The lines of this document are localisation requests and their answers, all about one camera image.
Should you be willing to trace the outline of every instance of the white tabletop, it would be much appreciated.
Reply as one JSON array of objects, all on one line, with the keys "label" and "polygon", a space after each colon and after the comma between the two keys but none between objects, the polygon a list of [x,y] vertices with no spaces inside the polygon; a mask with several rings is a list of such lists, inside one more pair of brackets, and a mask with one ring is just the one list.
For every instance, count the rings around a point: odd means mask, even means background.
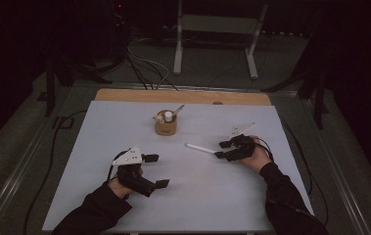
[{"label": "white tabletop", "polygon": [[78,134],[43,230],[53,230],[84,197],[107,178],[114,157],[139,145],[142,154],[158,154],[142,164],[153,182],[170,179],[150,198],[133,193],[127,213],[113,232],[253,232],[272,230],[265,210],[265,183],[238,163],[185,147],[185,143],[221,151],[234,125],[255,122],[245,134],[260,136],[275,163],[298,187],[312,212],[301,176],[273,106],[186,104],[177,132],[159,136],[153,116],[182,104],[93,101]]}]

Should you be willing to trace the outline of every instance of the dark background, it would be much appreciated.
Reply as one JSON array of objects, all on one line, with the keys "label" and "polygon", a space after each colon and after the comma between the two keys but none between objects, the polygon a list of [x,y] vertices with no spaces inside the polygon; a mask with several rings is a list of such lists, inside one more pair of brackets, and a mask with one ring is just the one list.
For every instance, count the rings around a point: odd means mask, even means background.
[{"label": "dark background", "polygon": [[[118,14],[126,20],[125,27],[134,25],[148,36],[163,39],[163,26],[176,24],[176,1],[118,2],[123,4]],[[219,15],[247,13],[239,1],[213,6],[210,1],[199,2],[190,0],[184,8],[196,13],[209,9]],[[120,34],[119,26],[109,26],[106,4],[105,0],[0,1],[0,128],[30,94],[31,82],[45,71],[45,53],[51,44],[70,55],[78,53],[83,60],[106,55],[108,49],[98,41],[114,43],[114,53],[122,51],[125,34]],[[92,30],[93,39],[88,38]],[[326,87],[333,91],[371,164],[371,2],[273,1],[263,31],[310,37],[297,70],[323,65]]]}]

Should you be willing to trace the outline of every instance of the black sleeve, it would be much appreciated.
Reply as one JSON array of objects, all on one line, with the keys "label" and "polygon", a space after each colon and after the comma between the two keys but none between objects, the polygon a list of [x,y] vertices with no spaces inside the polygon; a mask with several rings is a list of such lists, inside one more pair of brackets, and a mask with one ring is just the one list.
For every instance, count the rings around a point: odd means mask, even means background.
[{"label": "black sleeve", "polygon": [[266,164],[260,175],[267,183],[267,217],[277,234],[328,234],[322,223],[309,213],[301,193],[277,164]]},{"label": "black sleeve", "polygon": [[87,195],[82,205],[70,212],[53,231],[53,235],[96,235],[114,227],[131,206],[104,184]]}]

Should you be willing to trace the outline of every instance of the brown container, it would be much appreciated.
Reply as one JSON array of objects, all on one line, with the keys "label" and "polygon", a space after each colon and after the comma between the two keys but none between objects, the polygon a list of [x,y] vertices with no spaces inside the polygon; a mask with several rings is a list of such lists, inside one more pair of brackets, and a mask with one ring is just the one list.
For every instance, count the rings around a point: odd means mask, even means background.
[{"label": "brown container", "polygon": [[[161,115],[161,116],[164,117],[164,113],[168,112],[168,111],[169,110],[159,111],[157,116]],[[157,132],[158,135],[165,135],[165,136],[173,135],[176,132],[176,124],[177,124],[177,115],[172,117],[171,122],[165,122],[165,123],[156,122],[155,123],[155,131]]]}]

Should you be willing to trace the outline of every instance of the white stick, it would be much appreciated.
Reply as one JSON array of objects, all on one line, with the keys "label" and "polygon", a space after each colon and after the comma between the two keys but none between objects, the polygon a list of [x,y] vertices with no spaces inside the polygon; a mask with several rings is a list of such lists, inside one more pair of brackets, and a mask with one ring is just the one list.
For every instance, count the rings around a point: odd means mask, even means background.
[{"label": "white stick", "polygon": [[217,152],[217,151],[214,151],[214,150],[211,150],[211,149],[206,149],[206,148],[203,148],[203,147],[200,147],[200,146],[197,146],[197,145],[193,145],[193,144],[188,144],[188,143],[186,143],[185,146],[188,147],[188,148],[191,148],[191,149],[201,150],[201,151],[204,151],[204,152],[207,152],[207,153],[210,153],[210,154],[215,154]]}]

